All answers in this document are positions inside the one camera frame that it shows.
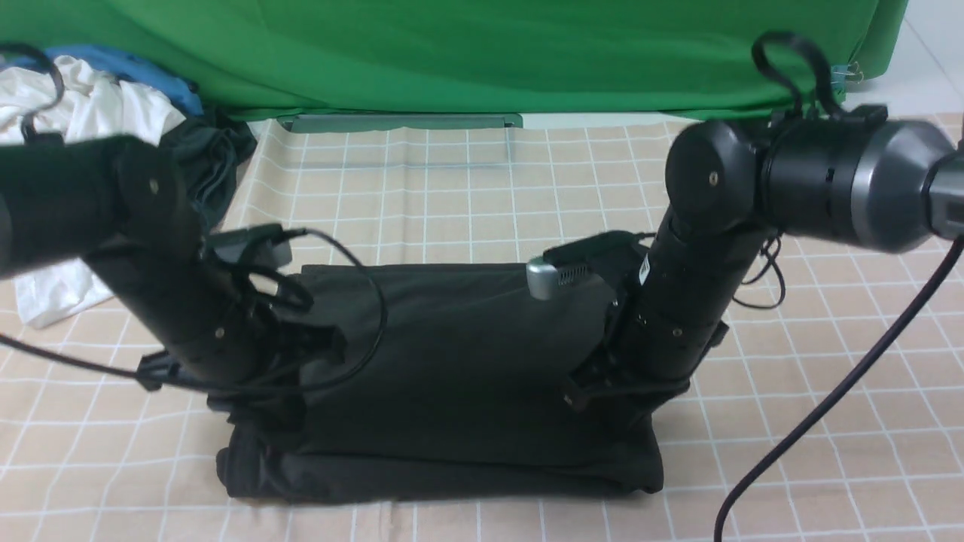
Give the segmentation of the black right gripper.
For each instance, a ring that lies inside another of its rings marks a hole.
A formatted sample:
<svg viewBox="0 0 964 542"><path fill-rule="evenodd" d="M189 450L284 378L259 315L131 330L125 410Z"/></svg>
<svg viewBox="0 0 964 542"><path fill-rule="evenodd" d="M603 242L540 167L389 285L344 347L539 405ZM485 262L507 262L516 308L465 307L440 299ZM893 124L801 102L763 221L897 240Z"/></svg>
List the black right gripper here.
<svg viewBox="0 0 964 542"><path fill-rule="evenodd" d="M727 324L606 324L602 339L569 373L564 401L629 430L688 391L696 368L729 332Z"/></svg>

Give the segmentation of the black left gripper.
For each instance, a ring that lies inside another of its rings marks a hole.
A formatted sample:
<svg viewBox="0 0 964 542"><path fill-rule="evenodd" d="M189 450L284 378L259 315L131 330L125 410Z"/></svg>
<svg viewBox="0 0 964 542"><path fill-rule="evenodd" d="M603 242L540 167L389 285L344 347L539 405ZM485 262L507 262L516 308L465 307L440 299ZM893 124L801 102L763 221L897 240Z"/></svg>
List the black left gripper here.
<svg viewBox="0 0 964 542"><path fill-rule="evenodd" d="M297 430L306 401L300 371L311 361L343 361L337 326L278 321L242 330L231 324L192 342L142 357L136 381L147 391L163 385L192 388L231 423Z"/></svg>

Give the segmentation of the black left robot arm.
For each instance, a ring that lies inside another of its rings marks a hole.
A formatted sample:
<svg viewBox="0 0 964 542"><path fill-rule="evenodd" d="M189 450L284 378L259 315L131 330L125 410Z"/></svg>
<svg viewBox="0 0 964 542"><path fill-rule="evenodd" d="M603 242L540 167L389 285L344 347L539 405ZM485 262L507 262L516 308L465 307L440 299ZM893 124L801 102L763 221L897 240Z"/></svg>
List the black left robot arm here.
<svg viewBox="0 0 964 542"><path fill-rule="evenodd" d="M162 344L104 373L202 392L233 423L304 427L302 367L338 357L340 330L292 321L306 288L279 274L296 230L208 236L168 151L132 136L2 148L2 278L78 258Z"/></svg>

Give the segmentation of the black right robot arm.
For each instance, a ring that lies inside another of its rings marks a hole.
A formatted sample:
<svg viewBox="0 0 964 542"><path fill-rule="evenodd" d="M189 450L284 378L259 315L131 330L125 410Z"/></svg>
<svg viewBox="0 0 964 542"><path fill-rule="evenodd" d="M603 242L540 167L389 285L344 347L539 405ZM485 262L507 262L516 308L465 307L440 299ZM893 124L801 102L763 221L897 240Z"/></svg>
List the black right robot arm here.
<svg viewBox="0 0 964 542"><path fill-rule="evenodd" d="M648 249L606 231L544 255L613 288L605 335L569 374L576 410L627 425L681 394L726 333L722 317L768 241L787 233L885 254L962 233L962 151L925 121L704 121L666 158L670 206Z"/></svg>

